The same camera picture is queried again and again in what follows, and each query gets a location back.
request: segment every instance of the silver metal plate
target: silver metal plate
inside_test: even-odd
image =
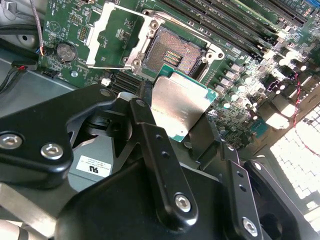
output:
[[[173,73],[160,76],[152,92],[152,113],[157,126],[166,130],[169,137],[181,140],[210,106],[208,90]]]

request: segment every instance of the ul label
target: ul label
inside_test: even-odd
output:
[[[76,169],[105,178],[110,175],[111,167],[109,163],[82,155]]]

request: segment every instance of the black plastic lever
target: black plastic lever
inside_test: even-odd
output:
[[[281,239],[320,239],[320,236],[264,166],[257,161],[250,160],[245,162],[244,168],[248,171],[258,195],[263,197],[263,201],[261,201],[263,206],[258,206],[259,216],[263,218],[263,208],[265,208],[268,215],[272,214],[279,219],[282,225]]]
[[[100,85],[78,89],[0,119],[0,181],[52,188],[67,177],[83,121],[116,100]]]

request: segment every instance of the white label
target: white label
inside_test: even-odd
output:
[[[105,178],[110,175],[111,164],[82,155],[76,169]]]

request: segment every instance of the black plastic bracket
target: black plastic bracket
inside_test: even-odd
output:
[[[193,156],[200,163],[200,169],[217,177],[222,184],[224,211],[228,216],[223,216],[227,237],[262,240],[262,229],[249,176],[240,166],[237,150],[221,139],[216,126],[207,120],[205,114],[189,135]],[[254,226],[251,230],[246,225],[247,220]]]
[[[1,118],[0,137],[13,134],[20,143],[0,147],[0,181],[32,188],[61,184],[73,162],[71,142],[83,121],[99,108],[110,109],[115,99],[110,90],[92,85]],[[62,156],[44,157],[41,151],[48,144],[58,145],[60,149],[48,151]]]
[[[140,147],[159,220],[172,231],[188,230],[197,222],[198,206],[166,131],[156,125],[149,105],[139,98],[130,100],[127,116],[132,136],[114,159],[112,173],[119,171],[134,149]],[[177,195],[189,201],[189,211],[177,206]]]
[[[268,216],[274,216],[279,221],[282,226],[281,232],[279,232],[282,236],[281,239],[320,239],[303,214],[264,166],[257,161],[250,160],[245,162],[244,168],[248,171],[253,189],[257,192],[256,202],[260,217],[264,218],[266,210]],[[268,234],[276,238],[276,227],[270,222],[266,222],[265,225],[271,227],[271,232]]]

